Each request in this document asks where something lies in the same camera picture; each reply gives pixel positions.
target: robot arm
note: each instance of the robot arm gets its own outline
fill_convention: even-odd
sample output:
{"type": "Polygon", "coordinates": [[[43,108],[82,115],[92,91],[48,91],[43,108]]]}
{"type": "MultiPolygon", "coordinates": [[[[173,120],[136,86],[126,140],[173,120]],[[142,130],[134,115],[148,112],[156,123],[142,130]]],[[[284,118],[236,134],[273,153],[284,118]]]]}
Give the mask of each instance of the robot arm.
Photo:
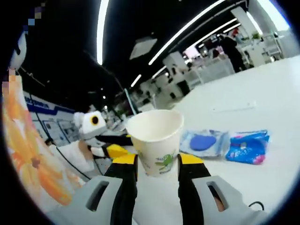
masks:
{"type": "MultiPolygon", "coordinates": [[[[179,190],[183,224],[256,225],[267,218],[264,211],[253,211],[242,201],[242,195],[218,176],[210,176],[203,161],[179,154],[179,190]],[[225,210],[220,212],[214,198],[225,210]]],[[[109,225],[131,224],[137,196],[137,155],[117,158],[105,176],[98,176],[79,189],[69,206],[48,216],[56,224],[109,225]]]]}
{"type": "Polygon", "coordinates": [[[107,131],[106,122],[101,112],[76,112],[74,123],[79,130],[82,140],[89,146],[94,156],[117,158],[127,155],[128,151],[121,146],[132,146],[128,135],[103,135],[107,131]]]}

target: ceiling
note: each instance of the ceiling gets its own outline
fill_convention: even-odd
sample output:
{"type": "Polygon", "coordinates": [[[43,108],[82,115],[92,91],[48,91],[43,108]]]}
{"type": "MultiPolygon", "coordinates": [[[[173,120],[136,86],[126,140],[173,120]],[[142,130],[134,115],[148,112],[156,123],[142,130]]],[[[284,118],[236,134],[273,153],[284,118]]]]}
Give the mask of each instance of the ceiling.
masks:
{"type": "MultiPolygon", "coordinates": [[[[28,28],[28,52],[23,64],[44,86],[24,76],[24,89],[77,110],[91,104],[88,93],[91,91],[100,96],[99,102],[112,102],[120,91],[114,76],[124,88],[128,88],[139,74],[142,74],[139,83],[148,80],[163,66],[162,59],[170,51],[184,51],[234,18],[227,10],[196,29],[240,0],[221,3],[183,32],[151,66],[148,65],[174,34],[215,1],[110,0],[104,27],[102,67],[96,63],[100,0],[47,1],[41,19],[36,19],[35,25],[28,28]],[[135,41],[144,37],[157,38],[157,42],[148,54],[129,60],[135,41]],[[101,98],[102,95],[108,96],[106,100],[101,98]]],[[[246,10],[247,4],[245,1],[240,5],[246,10]]]]}

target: table surface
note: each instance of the table surface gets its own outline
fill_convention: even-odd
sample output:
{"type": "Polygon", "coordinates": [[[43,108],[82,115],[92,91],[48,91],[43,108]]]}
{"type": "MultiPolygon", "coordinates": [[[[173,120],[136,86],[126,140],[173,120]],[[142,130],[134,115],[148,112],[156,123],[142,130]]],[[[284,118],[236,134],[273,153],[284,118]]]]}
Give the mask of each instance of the table surface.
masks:
{"type": "MultiPolygon", "coordinates": [[[[262,165],[205,160],[243,194],[245,204],[261,201],[267,212],[282,205],[300,166],[300,56],[252,68],[196,87],[175,107],[185,129],[251,131],[268,129],[271,143],[262,165]]],[[[134,218],[138,224],[182,224],[178,183],[147,177],[139,165],[134,218]]]]}

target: plastic bag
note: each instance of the plastic bag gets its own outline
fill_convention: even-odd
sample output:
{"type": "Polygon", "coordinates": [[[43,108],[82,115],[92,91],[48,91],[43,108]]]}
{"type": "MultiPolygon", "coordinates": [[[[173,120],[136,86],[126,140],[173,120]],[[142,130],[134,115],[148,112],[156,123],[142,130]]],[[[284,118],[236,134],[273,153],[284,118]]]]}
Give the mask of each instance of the plastic bag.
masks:
{"type": "Polygon", "coordinates": [[[229,161],[259,165],[265,160],[270,134],[267,130],[239,132],[230,138],[225,158],[229,161]]]}
{"type": "Polygon", "coordinates": [[[202,131],[190,131],[187,130],[183,133],[180,140],[180,152],[191,154],[197,157],[217,157],[220,156],[225,150],[228,149],[229,134],[228,132],[221,132],[217,130],[202,130],[202,131]],[[196,151],[191,148],[191,140],[197,136],[213,136],[216,142],[208,149],[202,151],[196,151]]]}

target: paper cup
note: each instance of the paper cup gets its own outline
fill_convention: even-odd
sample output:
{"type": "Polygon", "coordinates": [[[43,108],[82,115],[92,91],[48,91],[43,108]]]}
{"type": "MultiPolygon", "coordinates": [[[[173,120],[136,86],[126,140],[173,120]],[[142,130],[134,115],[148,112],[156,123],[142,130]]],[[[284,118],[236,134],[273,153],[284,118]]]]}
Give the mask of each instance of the paper cup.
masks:
{"type": "Polygon", "coordinates": [[[177,163],[183,116],[173,110],[151,110],[127,123],[134,148],[148,175],[158,177],[177,163]]]}

